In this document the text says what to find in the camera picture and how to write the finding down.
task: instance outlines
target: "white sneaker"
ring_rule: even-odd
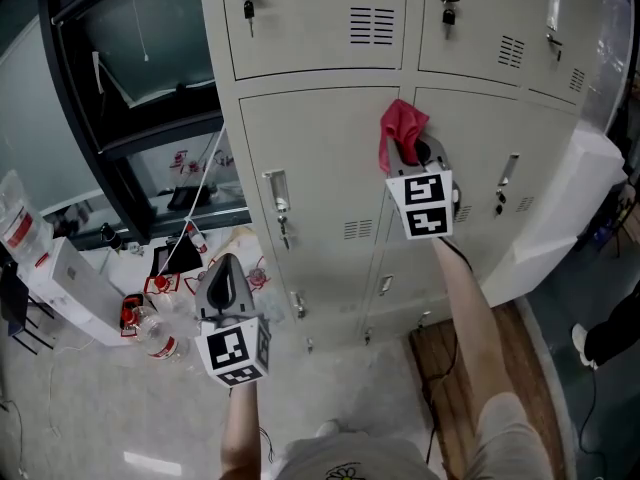
[[[573,341],[573,346],[576,348],[576,350],[580,354],[580,361],[582,361],[582,364],[585,366],[588,366],[589,368],[593,368],[594,370],[597,370],[598,365],[596,364],[596,362],[589,361],[587,359],[587,356],[584,355],[584,344],[587,341],[588,332],[589,331],[587,331],[580,324],[576,324],[571,329],[571,340]]]
[[[316,431],[316,437],[331,437],[337,436],[341,432],[340,423],[338,420],[325,421],[320,428]]]

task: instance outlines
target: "person's left arm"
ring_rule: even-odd
[[[260,425],[255,382],[231,391],[220,449],[222,480],[260,479]]]

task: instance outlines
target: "sleeve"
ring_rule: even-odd
[[[542,440],[514,393],[500,393],[486,403],[476,440],[465,480],[553,479]]]

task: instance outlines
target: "red cloth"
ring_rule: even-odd
[[[389,174],[389,152],[387,151],[387,137],[392,137],[400,143],[402,158],[411,165],[418,165],[418,155],[414,144],[422,129],[429,121],[429,116],[420,112],[406,101],[395,100],[380,119],[380,169]]]

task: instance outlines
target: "wooden pallet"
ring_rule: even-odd
[[[558,423],[529,334],[513,303],[498,306],[494,314],[507,371],[516,394],[547,449],[555,480],[564,480],[564,457]],[[452,321],[416,329],[409,335],[427,403],[431,400],[431,391],[441,381],[426,382],[426,379],[441,375],[449,368],[454,354],[454,340]],[[433,398],[442,455],[449,470],[460,479],[464,477],[475,451],[475,427],[479,415],[475,414],[471,400],[469,376],[460,356],[451,374],[434,390]]]

